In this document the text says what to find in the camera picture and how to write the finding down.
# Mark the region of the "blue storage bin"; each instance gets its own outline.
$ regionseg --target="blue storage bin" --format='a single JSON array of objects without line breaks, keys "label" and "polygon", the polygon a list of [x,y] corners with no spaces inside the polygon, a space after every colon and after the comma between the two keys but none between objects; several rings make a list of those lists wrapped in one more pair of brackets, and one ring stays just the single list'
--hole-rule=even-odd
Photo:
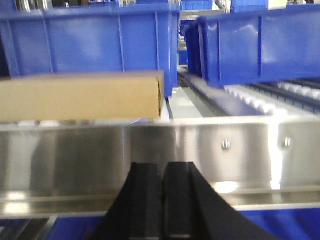
[{"label": "blue storage bin", "polygon": [[186,1],[181,2],[181,10],[212,10],[212,1]]},{"label": "blue storage bin", "polygon": [[119,1],[104,0],[103,2],[106,7],[119,7]]},{"label": "blue storage bin", "polygon": [[319,77],[319,21],[318,5],[201,17],[201,75],[218,87]]},{"label": "blue storage bin", "polygon": [[186,29],[184,39],[187,49],[188,70],[190,73],[202,77],[200,37],[196,22],[189,25]]},{"label": "blue storage bin", "polygon": [[188,52],[187,50],[179,51],[179,65],[187,65],[188,64]]},{"label": "blue storage bin", "polygon": [[268,6],[268,0],[231,0],[231,7]]},{"label": "blue storage bin", "polygon": [[104,7],[104,6],[105,6],[104,1],[89,1],[90,8]]},{"label": "blue storage bin", "polygon": [[102,216],[59,218],[46,240],[84,240],[102,219]]},{"label": "blue storage bin", "polygon": [[[0,0],[0,13],[17,11],[15,0]],[[0,32],[0,78],[8,77],[9,70]]]},{"label": "blue storage bin", "polygon": [[236,6],[230,8],[230,13],[258,12],[268,10],[268,6],[252,5],[252,6]]},{"label": "blue storage bin", "polygon": [[268,9],[268,0],[232,0],[230,12],[243,13]]},{"label": "blue storage bin", "polygon": [[180,30],[179,33],[181,36],[184,36],[187,30],[187,27],[191,25],[194,22],[194,20],[181,20],[180,21]]},{"label": "blue storage bin", "polygon": [[178,85],[177,4],[0,14],[12,77],[44,73],[163,70]]},{"label": "blue storage bin", "polygon": [[0,0],[0,13],[17,11],[16,0]]},{"label": "blue storage bin", "polygon": [[[320,208],[242,211],[250,221],[286,240],[320,239]],[[84,240],[103,217],[59,218],[46,240]]]},{"label": "blue storage bin", "polygon": [[320,208],[244,211],[242,214],[281,239],[320,239]]},{"label": "blue storage bin", "polygon": [[167,4],[168,0],[136,0],[135,4]]}]

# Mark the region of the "roller conveyor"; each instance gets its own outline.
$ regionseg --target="roller conveyor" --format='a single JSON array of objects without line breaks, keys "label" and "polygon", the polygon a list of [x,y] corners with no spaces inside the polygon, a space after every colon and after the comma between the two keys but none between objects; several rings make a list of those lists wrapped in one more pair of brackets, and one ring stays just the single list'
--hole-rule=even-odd
[{"label": "roller conveyor", "polygon": [[[156,164],[161,175],[168,162],[193,162],[224,201],[258,226],[282,239],[316,239],[316,227],[295,219],[312,219],[320,207],[319,117],[277,85],[213,88],[184,69],[180,80],[153,122],[0,125],[1,218],[41,219],[27,221],[25,229],[36,233],[24,231],[30,240],[72,240],[79,228],[89,238],[131,162]],[[317,107],[314,100],[309,108]],[[299,232],[285,231],[286,222]]]}]

